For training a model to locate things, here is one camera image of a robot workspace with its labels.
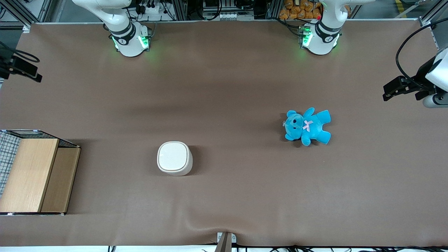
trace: wooden shelf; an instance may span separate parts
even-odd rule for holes
[[[59,139],[22,139],[0,200],[0,212],[39,212]]]
[[[0,199],[0,213],[65,213],[81,148],[59,139],[21,139]]]
[[[81,148],[58,148],[41,212],[65,213]]]

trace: pink bow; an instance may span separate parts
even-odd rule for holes
[[[310,124],[313,123],[313,121],[307,121],[305,120],[304,123],[306,124],[305,126],[303,126],[303,129],[306,129],[306,131],[310,131]]]

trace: brown tablecloth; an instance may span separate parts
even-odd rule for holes
[[[277,22],[159,24],[151,51],[126,58],[101,25],[33,25],[18,48],[43,82],[4,83],[0,126],[72,140],[81,159],[68,214],[0,217],[0,245],[201,244],[223,230],[253,246],[446,245],[448,110],[381,96],[418,27],[350,21],[315,56]],[[412,75],[435,52],[423,31],[402,65]],[[285,113],[312,106],[332,115],[330,143],[285,141]],[[171,140],[191,147],[188,176],[157,168]]]

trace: white container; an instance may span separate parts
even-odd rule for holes
[[[193,156],[183,142],[166,142],[157,152],[157,166],[173,176],[187,175],[193,167]]]

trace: blue teddy bear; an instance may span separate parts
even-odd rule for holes
[[[305,111],[303,116],[294,110],[289,110],[286,115],[288,119],[284,122],[286,129],[286,139],[294,141],[302,139],[302,144],[308,146],[312,139],[315,139],[323,144],[330,141],[330,132],[322,130],[325,123],[331,122],[332,118],[328,110],[319,112],[315,115],[314,108],[309,108]]]

